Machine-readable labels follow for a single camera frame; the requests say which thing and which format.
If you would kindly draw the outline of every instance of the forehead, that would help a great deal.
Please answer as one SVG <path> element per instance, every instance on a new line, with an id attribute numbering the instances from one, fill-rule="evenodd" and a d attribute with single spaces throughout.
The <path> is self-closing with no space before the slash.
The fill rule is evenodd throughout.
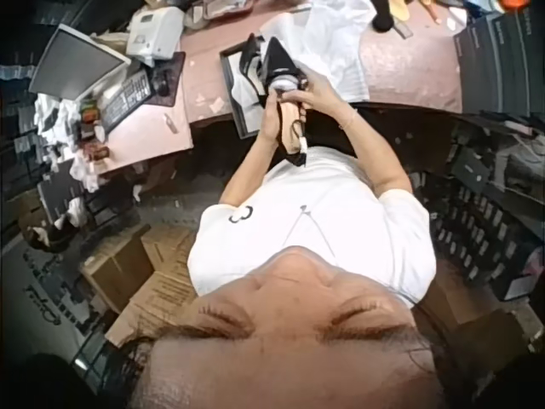
<path id="1" fill-rule="evenodd" d="M 377 343 L 322 345 L 259 338 L 159 341 L 148 370 L 151 389 L 171 390 L 175 395 L 192 391 L 197 400 L 209 399 L 214 391 L 213 395 L 230 396 L 238 404 L 280 396 L 320 401 L 325 395 L 353 397 L 361 403 L 427 375 L 407 353 Z"/>
<path id="2" fill-rule="evenodd" d="M 290 277 L 257 272 L 227 283 L 205 297 L 218 295 L 238 298 L 257 292 L 281 291 L 283 288 L 297 287 L 298 291 L 303 290 L 306 293 L 336 294 L 342 297 L 369 294 L 396 298 L 383 285 L 360 274 L 338 271 L 327 279 L 319 274 L 316 274 L 316 276 L 319 278 L 308 280 L 299 277 L 297 272 L 290 273 Z"/>

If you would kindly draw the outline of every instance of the hand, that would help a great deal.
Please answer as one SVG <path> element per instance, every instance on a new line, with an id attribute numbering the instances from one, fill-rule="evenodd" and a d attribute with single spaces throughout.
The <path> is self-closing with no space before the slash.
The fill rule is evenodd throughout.
<path id="1" fill-rule="evenodd" d="M 344 101 L 335 92 L 327 77 L 302 64 L 300 68 L 307 76 L 307 89 L 284 93 L 282 102 L 300 102 L 304 109 L 312 108 L 334 118 L 339 107 L 344 105 Z"/>
<path id="2" fill-rule="evenodd" d="M 257 136 L 258 139 L 268 142 L 277 142 L 278 133 L 280 132 L 280 117 L 278 116 L 278 95 L 275 89 L 269 90 L 267 103 L 265 104 L 265 112 L 261 120 L 261 129 Z"/>

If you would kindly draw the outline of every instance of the white paper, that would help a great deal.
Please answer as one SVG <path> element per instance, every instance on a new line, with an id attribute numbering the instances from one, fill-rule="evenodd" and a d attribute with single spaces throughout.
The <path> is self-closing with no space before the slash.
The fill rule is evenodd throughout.
<path id="1" fill-rule="evenodd" d="M 280 14 L 261 28 L 261 54 L 276 37 L 293 60 L 325 75 L 345 101 L 369 100 L 359 41 L 375 15 L 370 0 L 314 0 L 310 11 Z"/>
<path id="2" fill-rule="evenodd" d="M 238 70 L 238 63 L 240 62 L 240 55 L 242 53 L 237 53 L 233 55 L 229 55 L 229 65 L 231 66 L 231 72 L 240 72 Z M 235 98 L 235 101 L 238 102 L 238 104 L 242 107 L 242 113 L 244 116 L 244 123 L 246 124 L 246 129 L 248 130 L 248 133 L 257 131 L 261 127 L 261 117 L 263 116 L 263 108 L 261 105 L 259 105 L 259 101 L 257 100 L 257 96 L 255 95 L 255 91 L 248 83 L 246 78 L 244 78 L 241 74 L 235 75 L 235 84 L 237 83 L 238 78 L 238 84 L 240 88 L 238 89 L 239 92 L 244 92 L 245 97 L 248 98 L 246 102 L 248 103 L 246 106 L 242 105 L 237 98 Z"/>

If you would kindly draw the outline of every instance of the cardboard box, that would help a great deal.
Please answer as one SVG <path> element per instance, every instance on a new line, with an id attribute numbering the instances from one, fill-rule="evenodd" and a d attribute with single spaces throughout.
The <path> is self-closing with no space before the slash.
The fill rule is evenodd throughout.
<path id="1" fill-rule="evenodd" d="M 163 264 L 176 254 L 178 247 L 190 233 L 191 230 L 186 228 L 163 224 L 153 226 L 142 235 L 142 244 L 156 271 L 161 270 Z"/>
<path id="2" fill-rule="evenodd" d="M 153 267 L 140 240 L 146 226 L 104 239 L 81 266 L 88 282 L 116 313 L 152 275 Z"/>
<path id="3" fill-rule="evenodd" d="M 182 240 L 172 258 L 165 262 L 160 268 L 161 273 L 164 273 L 165 275 L 168 275 L 174 279 L 180 279 L 191 283 L 189 278 L 189 270 L 187 268 L 187 258 L 189 257 L 189 252 L 191 251 L 196 238 L 197 234 L 190 232 Z"/>
<path id="4" fill-rule="evenodd" d="M 475 378 L 500 371 L 528 353 L 520 323 L 513 314 L 500 309 L 461 325 L 449 342 L 464 371 Z"/>
<path id="5" fill-rule="evenodd" d="M 468 287 L 457 269 L 446 260 L 438 260 L 437 273 L 421 307 L 447 331 L 479 319 L 499 309 L 499 302 L 487 287 Z"/>
<path id="6" fill-rule="evenodd" d="M 135 306 L 132 302 L 118 316 L 106 334 L 106 339 L 121 347 L 130 339 L 137 337 L 155 337 L 165 322 Z"/>
<path id="7" fill-rule="evenodd" d="M 186 230 L 173 258 L 162 263 L 161 271 L 156 271 L 136 292 L 114 322 L 106 334 L 108 341 L 119 347 L 135 337 L 154 337 L 165 326 L 177 324 L 177 317 L 197 298 L 187 270 L 195 238 L 194 232 Z"/>
<path id="8" fill-rule="evenodd" d="M 176 317 L 196 297 L 188 279 L 184 282 L 155 272 L 113 323 L 106 339 L 120 347 L 135 337 L 154 337 L 165 326 L 176 325 Z"/>
<path id="9" fill-rule="evenodd" d="M 36 188 L 27 190 L 11 200 L 6 204 L 13 206 L 19 216 L 24 216 L 27 213 L 32 213 L 35 210 L 42 209 L 42 201 Z"/>

